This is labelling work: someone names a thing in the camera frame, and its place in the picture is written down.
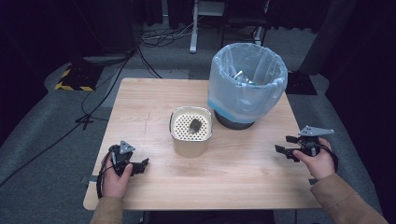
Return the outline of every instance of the perforated metal container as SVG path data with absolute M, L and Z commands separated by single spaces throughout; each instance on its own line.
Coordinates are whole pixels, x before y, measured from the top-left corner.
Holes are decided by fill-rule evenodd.
M 197 133 L 189 132 L 190 125 L 194 119 L 201 122 L 201 128 Z M 207 143 L 212 136 L 212 115 L 201 107 L 183 106 L 172 113 L 169 132 L 173 138 L 173 147 L 177 154 L 186 158 L 201 156 Z

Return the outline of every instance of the white plastic bag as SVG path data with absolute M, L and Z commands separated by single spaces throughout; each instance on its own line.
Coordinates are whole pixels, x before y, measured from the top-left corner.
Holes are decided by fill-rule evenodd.
M 245 75 L 242 81 L 240 73 Z M 253 123 L 278 102 L 288 84 L 288 69 L 268 48 L 236 43 L 212 59 L 208 105 L 231 122 Z

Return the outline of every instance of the yellow and black tape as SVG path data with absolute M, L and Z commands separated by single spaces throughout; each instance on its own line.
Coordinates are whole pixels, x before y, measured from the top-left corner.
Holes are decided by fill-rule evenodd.
M 78 80 L 76 77 L 73 77 L 73 73 L 71 71 L 72 71 L 72 67 L 68 66 L 67 69 L 62 74 L 58 84 L 55 86 L 55 90 L 95 91 L 94 86 L 84 85 L 83 83 L 81 83 L 81 80 Z

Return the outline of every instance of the wooden table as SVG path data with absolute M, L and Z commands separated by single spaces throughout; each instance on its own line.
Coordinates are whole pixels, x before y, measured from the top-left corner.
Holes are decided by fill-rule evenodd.
M 180 106 L 207 105 L 207 80 L 125 78 L 93 169 L 98 175 L 108 148 L 124 140 L 136 148 L 131 161 L 149 158 L 146 172 L 130 178 L 124 208 L 131 210 L 300 209 L 320 205 L 309 191 L 312 176 L 301 162 L 287 160 L 274 145 L 299 128 L 285 94 L 244 131 L 215 118 L 207 150 L 186 159 L 173 150 L 169 121 Z M 91 182 L 85 208 L 97 205 Z

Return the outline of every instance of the sleeve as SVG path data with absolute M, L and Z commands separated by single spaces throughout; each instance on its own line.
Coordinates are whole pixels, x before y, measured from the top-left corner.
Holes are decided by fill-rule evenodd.
M 122 224 L 122 199 L 101 198 L 96 205 L 91 224 Z
M 388 223 L 339 175 L 329 175 L 311 192 L 334 223 Z

